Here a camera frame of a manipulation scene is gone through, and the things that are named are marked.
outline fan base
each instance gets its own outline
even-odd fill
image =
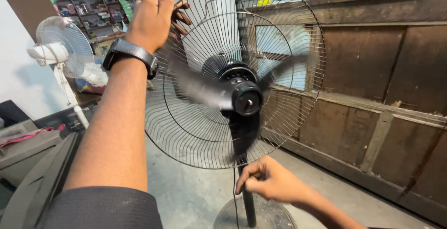
[[[257,229],[295,229],[296,225],[288,210],[280,203],[253,195]],[[249,228],[243,198],[236,199],[239,228]],[[231,199],[219,212],[214,229],[237,229],[236,209]]]

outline concrete floor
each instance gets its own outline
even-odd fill
[[[146,149],[149,193],[157,199],[164,228],[212,228],[221,208],[233,198],[233,169],[198,169],[179,163],[161,152],[148,138]],[[287,152],[278,149],[271,157],[368,227],[435,228]],[[298,228],[324,228],[306,212],[289,204],[285,206]]]

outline wooden cabinet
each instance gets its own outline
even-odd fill
[[[307,2],[324,32],[322,89],[294,135],[264,125],[263,137],[447,226],[447,0]],[[312,93],[274,90],[271,108]]]

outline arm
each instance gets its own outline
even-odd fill
[[[246,190],[266,199],[291,203],[305,210],[329,229],[366,229],[269,156],[244,168],[237,181],[237,194],[244,184]]]
[[[135,3],[126,39],[153,54],[166,41],[174,0]],[[147,70],[143,62],[118,61],[70,168],[64,190],[120,186],[146,192],[144,145]]]

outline black watch strap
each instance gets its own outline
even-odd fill
[[[105,55],[104,62],[102,63],[103,68],[106,71],[110,71],[113,64],[115,64],[123,54],[142,61],[148,69],[149,80],[155,77],[158,69],[157,58],[144,48],[123,39],[117,39],[110,45],[110,49]]]

